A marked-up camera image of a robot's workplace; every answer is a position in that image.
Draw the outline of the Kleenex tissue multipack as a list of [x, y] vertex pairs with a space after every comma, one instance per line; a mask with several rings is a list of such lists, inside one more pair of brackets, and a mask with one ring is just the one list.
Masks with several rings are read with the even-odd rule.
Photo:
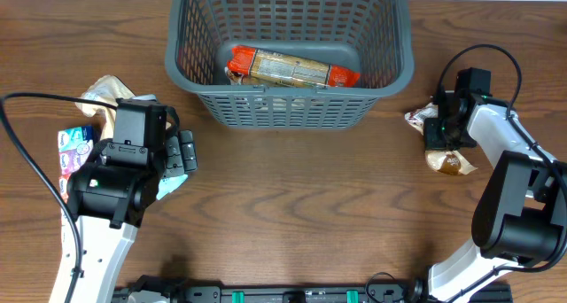
[[57, 144], [60, 168], [58, 186], [60, 196], [65, 203], [68, 200], [67, 183], [70, 175], [87, 161], [97, 140], [97, 133], [90, 125], [67, 128], [58, 132]]

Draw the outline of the teal flushable wipes packet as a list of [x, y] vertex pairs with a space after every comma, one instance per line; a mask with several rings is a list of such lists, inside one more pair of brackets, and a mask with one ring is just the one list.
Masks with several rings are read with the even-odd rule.
[[157, 200], [162, 200], [167, 194], [170, 194], [182, 186], [189, 178], [188, 175], [180, 175], [176, 177], [163, 178], [159, 182], [159, 191], [156, 195]]

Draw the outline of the grey plastic lattice basket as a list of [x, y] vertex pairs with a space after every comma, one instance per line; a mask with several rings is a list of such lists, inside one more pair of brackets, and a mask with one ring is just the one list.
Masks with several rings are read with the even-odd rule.
[[[235, 46], [309, 58], [359, 74], [351, 88], [236, 85]], [[172, 0], [165, 67], [221, 124], [350, 128], [415, 71], [407, 0]]]

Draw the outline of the white brown cookie bag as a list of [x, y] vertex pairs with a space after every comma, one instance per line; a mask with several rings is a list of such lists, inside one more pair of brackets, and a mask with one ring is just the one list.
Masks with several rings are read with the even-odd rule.
[[292, 69], [276, 70], [271, 73], [258, 71], [254, 74], [241, 74], [226, 67], [224, 71], [232, 85], [285, 88], [313, 88], [326, 85], [325, 78], [311, 78], [304, 74], [294, 74]]

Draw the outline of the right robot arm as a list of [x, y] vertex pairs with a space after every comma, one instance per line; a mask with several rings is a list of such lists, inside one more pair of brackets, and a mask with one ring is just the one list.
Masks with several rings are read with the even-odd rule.
[[473, 214], [471, 238], [428, 269], [408, 302], [467, 302], [501, 276], [539, 273], [566, 253], [566, 165], [541, 149], [517, 112], [482, 91], [439, 91], [426, 136], [477, 144], [493, 173]]

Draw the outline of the white brown snack bag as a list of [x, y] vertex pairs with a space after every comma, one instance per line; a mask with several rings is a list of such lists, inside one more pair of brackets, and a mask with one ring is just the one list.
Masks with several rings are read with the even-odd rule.
[[[437, 116], [438, 106], [429, 103], [423, 108], [406, 113], [404, 119], [411, 127], [423, 134], [425, 120]], [[468, 175], [477, 170], [458, 151], [426, 150], [424, 157], [431, 170], [445, 175]]]

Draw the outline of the orange gold biscuit packet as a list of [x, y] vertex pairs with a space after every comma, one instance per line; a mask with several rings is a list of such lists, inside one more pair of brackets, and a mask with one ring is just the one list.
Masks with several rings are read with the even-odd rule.
[[311, 78], [325, 78], [326, 85], [318, 87], [347, 88], [355, 86], [361, 78], [360, 73], [343, 66], [326, 64], [271, 50], [238, 45], [233, 47], [231, 51], [232, 59], [227, 62], [225, 68], [241, 74], [254, 74], [258, 71], [271, 73], [276, 70], [292, 69], [294, 74], [304, 74]]

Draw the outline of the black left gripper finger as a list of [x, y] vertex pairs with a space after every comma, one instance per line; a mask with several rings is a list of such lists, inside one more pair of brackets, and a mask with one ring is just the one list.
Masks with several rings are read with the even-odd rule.
[[164, 178], [172, 178], [184, 174], [182, 153], [177, 136], [172, 136], [166, 140], [166, 168]]
[[184, 171], [186, 173], [196, 171], [198, 169], [198, 161], [192, 132], [190, 130], [180, 131], [178, 140]]

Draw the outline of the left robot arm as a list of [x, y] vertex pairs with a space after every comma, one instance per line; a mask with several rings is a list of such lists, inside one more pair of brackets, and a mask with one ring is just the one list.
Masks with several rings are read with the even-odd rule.
[[164, 196], [166, 178], [185, 178], [198, 166], [193, 134], [182, 130], [149, 145], [105, 139], [70, 175], [62, 256], [52, 302], [108, 302], [145, 210]]

